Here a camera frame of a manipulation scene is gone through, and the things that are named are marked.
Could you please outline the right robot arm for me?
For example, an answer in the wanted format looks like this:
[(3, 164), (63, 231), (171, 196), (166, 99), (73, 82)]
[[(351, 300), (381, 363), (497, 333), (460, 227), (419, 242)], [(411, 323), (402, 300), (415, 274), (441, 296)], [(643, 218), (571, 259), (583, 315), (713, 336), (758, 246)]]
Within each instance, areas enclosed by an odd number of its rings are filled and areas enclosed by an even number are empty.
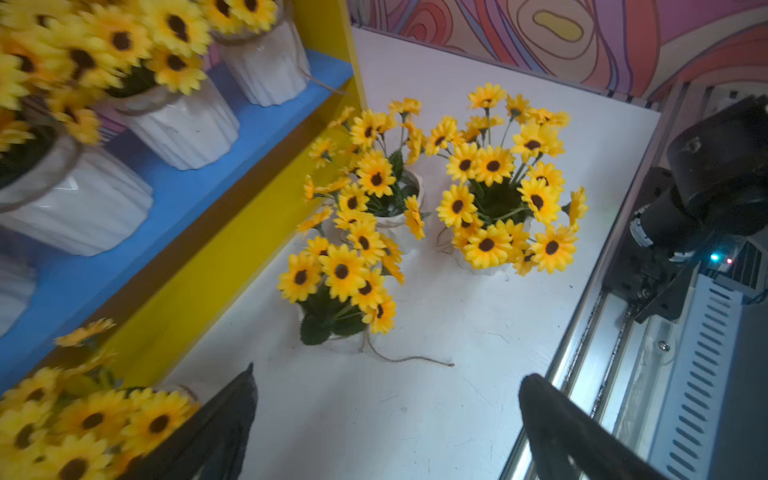
[(678, 318), (697, 265), (767, 225), (767, 98), (749, 95), (682, 131), (643, 180), (604, 286), (629, 319)]

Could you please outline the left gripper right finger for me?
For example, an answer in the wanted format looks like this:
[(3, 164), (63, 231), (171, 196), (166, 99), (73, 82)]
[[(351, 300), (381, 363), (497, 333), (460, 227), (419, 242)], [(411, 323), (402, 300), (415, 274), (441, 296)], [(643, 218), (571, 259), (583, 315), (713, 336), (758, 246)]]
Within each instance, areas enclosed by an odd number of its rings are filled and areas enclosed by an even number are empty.
[(568, 397), (538, 374), (518, 393), (523, 426), (540, 479), (661, 479)]

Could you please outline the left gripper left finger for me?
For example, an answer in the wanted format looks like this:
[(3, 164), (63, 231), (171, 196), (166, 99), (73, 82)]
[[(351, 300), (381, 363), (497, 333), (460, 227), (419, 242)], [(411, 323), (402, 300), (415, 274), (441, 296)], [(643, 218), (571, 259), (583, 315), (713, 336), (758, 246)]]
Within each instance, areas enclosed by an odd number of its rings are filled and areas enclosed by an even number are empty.
[(255, 420), (253, 366), (239, 373), (123, 479), (237, 479)]

